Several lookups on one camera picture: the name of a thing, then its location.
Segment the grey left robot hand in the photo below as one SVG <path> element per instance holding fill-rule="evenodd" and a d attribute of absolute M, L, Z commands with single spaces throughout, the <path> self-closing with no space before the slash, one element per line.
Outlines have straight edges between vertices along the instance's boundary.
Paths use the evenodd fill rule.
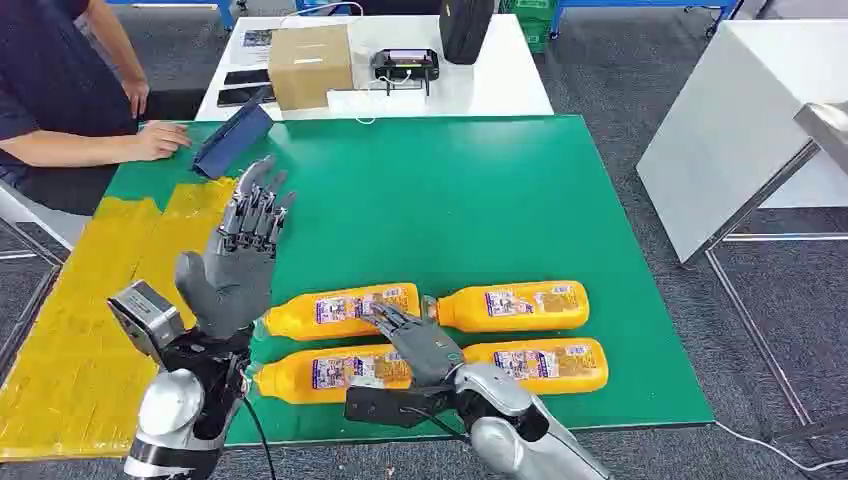
<path fill-rule="evenodd" d="M 278 241 L 295 192 L 279 195 L 286 171 L 267 156 L 239 177 L 203 254 L 183 252 L 175 285 L 196 318 L 197 328 L 228 338 L 270 308 Z"/>

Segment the person's right hand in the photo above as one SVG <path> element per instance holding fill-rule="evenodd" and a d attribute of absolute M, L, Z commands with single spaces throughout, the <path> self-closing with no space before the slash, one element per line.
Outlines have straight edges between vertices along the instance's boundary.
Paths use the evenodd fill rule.
<path fill-rule="evenodd" d="M 163 121 L 147 123 L 133 141 L 134 156 L 139 161 L 166 159 L 179 149 L 191 146 L 185 125 Z"/>

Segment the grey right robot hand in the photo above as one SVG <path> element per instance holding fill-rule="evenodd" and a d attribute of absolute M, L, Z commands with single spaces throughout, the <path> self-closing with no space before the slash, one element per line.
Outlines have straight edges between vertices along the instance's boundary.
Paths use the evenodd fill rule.
<path fill-rule="evenodd" d="M 394 304 L 373 302 L 370 314 L 364 314 L 362 319 L 391 342 L 410 369 L 413 387 L 446 383 L 465 363 L 462 350 L 441 327 Z"/>

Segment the person's left hand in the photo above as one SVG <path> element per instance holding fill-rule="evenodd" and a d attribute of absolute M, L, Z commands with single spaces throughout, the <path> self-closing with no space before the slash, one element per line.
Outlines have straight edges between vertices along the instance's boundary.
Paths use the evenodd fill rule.
<path fill-rule="evenodd" d="M 141 119 L 145 115 L 150 92 L 146 78 L 124 79 L 122 87 L 130 102 L 132 117 Z"/>

